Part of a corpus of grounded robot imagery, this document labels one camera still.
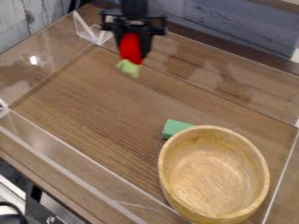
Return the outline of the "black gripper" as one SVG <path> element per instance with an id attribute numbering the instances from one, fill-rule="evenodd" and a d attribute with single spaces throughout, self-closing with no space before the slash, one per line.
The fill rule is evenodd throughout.
<path id="1" fill-rule="evenodd" d="M 141 57 L 150 51 L 152 35 L 166 33 L 166 16 L 149 10 L 142 16 L 125 16 L 118 8 L 101 10 L 101 29 L 113 32 L 116 47 L 120 47 L 124 32 L 140 32 Z"/>

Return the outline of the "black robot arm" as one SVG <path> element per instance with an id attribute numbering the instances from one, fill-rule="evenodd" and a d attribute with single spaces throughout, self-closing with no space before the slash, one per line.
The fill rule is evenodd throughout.
<path id="1" fill-rule="evenodd" d="M 166 16 L 149 11 L 148 0 L 120 0 L 120 7 L 100 11 L 101 29 L 114 35 L 118 50 L 124 41 L 136 37 L 136 50 L 142 60 L 150 52 L 153 36 L 166 33 Z"/>

